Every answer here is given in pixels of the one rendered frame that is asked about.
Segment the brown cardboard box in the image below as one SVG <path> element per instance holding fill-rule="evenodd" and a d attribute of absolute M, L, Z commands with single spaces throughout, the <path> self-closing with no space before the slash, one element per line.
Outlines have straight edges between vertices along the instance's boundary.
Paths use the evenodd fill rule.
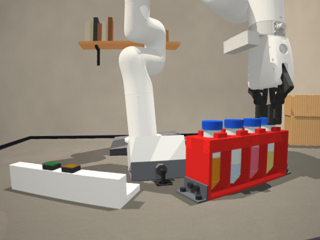
<path fill-rule="evenodd" d="M 284 130 L 288 130 L 291 146 L 320 146 L 320 95 L 287 95 Z"/>

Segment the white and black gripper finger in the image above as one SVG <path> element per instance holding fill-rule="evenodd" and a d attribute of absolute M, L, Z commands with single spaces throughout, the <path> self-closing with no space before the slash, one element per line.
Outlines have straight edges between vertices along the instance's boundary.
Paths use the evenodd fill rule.
<path fill-rule="evenodd" d="M 248 93 L 253 98 L 255 104 L 255 118 L 267 118 L 268 117 L 268 88 L 252 90 L 248 88 Z M 262 93 L 262 95 L 261 95 Z"/>
<path fill-rule="evenodd" d="M 268 104 L 267 107 L 267 123 L 269 125 L 282 124 L 282 105 L 285 103 L 287 95 L 294 89 L 293 82 L 284 63 L 282 63 L 282 74 L 280 79 L 282 81 L 281 85 L 269 88 L 269 99 L 271 103 Z"/>

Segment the dark grey bolted mounting bracket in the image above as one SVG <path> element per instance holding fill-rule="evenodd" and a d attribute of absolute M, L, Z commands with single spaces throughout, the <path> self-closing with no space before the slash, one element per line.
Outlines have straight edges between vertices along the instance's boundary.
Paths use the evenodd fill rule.
<path fill-rule="evenodd" d="M 192 182 L 193 185 L 199 185 L 200 190 L 194 191 L 193 188 L 188 188 L 187 184 L 190 182 Z M 185 192 L 181 192 L 179 189 L 179 190 L 176 190 L 176 193 L 186 197 L 187 199 L 189 199 L 197 204 L 208 201 L 208 194 L 209 194 L 209 186 L 208 185 L 201 183 L 199 181 L 196 181 L 196 180 L 189 178 L 187 176 L 184 176 L 184 187 L 186 187 Z M 197 194 L 202 195 L 202 200 L 196 200 Z"/>

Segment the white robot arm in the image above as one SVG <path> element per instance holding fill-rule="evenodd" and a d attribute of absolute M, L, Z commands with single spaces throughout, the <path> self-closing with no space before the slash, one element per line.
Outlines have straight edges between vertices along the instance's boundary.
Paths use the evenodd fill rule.
<path fill-rule="evenodd" d="M 165 65 L 166 31 L 150 17 L 151 0 L 125 0 L 124 34 L 144 47 L 129 46 L 119 55 L 123 78 L 129 137 L 157 134 L 152 75 Z M 286 37 L 284 0 L 200 0 L 233 24 L 249 23 L 249 30 L 223 42 L 223 53 L 235 55 L 260 45 L 268 35 Z"/>

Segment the red tube rack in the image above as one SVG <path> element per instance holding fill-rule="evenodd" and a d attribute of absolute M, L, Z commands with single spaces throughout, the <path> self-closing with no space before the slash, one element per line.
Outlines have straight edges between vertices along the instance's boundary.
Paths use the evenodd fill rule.
<path fill-rule="evenodd" d="M 227 196 L 275 179 L 286 176 L 288 158 L 289 131 L 281 127 L 255 129 L 248 133 L 245 127 L 237 130 L 236 135 L 227 135 L 226 129 L 204 137 L 204 131 L 198 135 L 186 136 L 185 176 L 208 185 L 208 201 Z M 273 167 L 267 173 L 268 144 L 274 143 Z M 250 178 L 251 147 L 259 146 L 258 171 Z M 232 150 L 241 149 L 240 176 L 231 181 Z M 220 180 L 212 189 L 213 153 L 220 152 Z"/>

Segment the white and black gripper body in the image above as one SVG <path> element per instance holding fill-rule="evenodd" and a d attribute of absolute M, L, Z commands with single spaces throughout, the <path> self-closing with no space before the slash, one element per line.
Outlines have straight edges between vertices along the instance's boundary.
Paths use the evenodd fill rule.
<path fill-rule="evenodd" d="M 282 63 L 294 84 L 294 64 L 289 39 L 268 34 L 259 37 L 259 45 L 249 49 L 248 87 L 251 90 L 267 89 L 281 85 Z"/>

